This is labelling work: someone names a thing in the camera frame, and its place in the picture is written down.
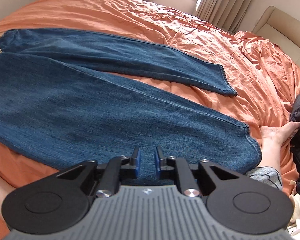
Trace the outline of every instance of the bed sheet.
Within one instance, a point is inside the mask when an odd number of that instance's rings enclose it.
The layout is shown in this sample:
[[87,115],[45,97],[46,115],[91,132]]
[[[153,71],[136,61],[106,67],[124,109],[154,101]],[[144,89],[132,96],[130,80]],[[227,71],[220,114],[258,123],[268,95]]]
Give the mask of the bed sheet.
[[[39,0],[0,21],[0,36],[9,29],[74,28],[161,43],[202,60],[223,65],[238,92],[234,98],[197,87],[151,78],[126,76],[243,121],[261,144],[260,126],[280,127],[289,121],[300,94],[300,68],[278,46],[250,32],[232,36],[178,10],[140,0]],[[282,147],[284,192],[298,179],[290,143]],[[0,143],[0,176],[20,187],[56,172]],[[0,220],[0,239],[8,233]]]

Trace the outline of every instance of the circular cap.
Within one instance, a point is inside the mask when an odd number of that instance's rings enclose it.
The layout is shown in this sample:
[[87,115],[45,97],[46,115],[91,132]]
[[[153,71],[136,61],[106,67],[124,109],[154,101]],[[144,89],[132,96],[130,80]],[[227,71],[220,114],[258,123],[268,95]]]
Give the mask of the circular cap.
[[189,189],[186,189],[183,192],[183,194],[186,195],[187,197],[197,197],[200,195],[200,192],[199,192],[199,190],[196,190],[194,188],[189,188]]
[[110,190],[100,189],[97,191],[96,195],[97,197],[110,197],[112,194]]
[[62,198],[53,192],[38,192],[26,200],[25,207],[32,213],[46,214],[55,211]]
[[266,211],[270,207],[271,202],[262,194],[256,192],[244,192],[234,197],[233,204],[242,212],[259,214]]

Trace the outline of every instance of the person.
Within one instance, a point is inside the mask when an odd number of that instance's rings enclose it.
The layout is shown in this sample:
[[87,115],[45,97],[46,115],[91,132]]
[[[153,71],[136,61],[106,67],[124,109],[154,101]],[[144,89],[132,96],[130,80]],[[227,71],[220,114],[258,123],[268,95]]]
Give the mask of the person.
[[[253,170],[247,172],[252,179],[259,180],[278,189],[282,189],[281,169],[280,169],[280,150],[282,144],[292,138],[300,128],[299,122],[288,122],[282,127],[262,126],[260,128],[262,135],[262,160]],[[0,177],[0,218],[1,205],[5,197],[14,190]]]

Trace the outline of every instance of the blue denim jeans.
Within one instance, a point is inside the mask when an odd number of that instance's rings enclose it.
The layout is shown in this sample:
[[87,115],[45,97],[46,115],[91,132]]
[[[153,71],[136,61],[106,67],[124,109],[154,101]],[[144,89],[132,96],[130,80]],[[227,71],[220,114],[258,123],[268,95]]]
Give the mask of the blue denim jeans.
[[20,29],[0,38],[3,52],[44,56],[98,71],[150,77],[236,96],[221,65],[178,49],[105,33],[72,29]]
[[245,173],[261,160],[249,127],[147,84],[48,57],[0,54],[0,142],[62,169],[142,147],[138,184],[154,184],[154,148]]

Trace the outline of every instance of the beige headboard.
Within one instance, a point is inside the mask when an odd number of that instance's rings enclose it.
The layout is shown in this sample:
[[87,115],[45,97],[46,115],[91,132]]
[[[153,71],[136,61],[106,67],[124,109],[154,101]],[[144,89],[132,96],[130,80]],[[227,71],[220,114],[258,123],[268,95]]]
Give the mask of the beige headboard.
[[300,22],[289,14],[269,6],[252,32],[278,44],[300,67]]

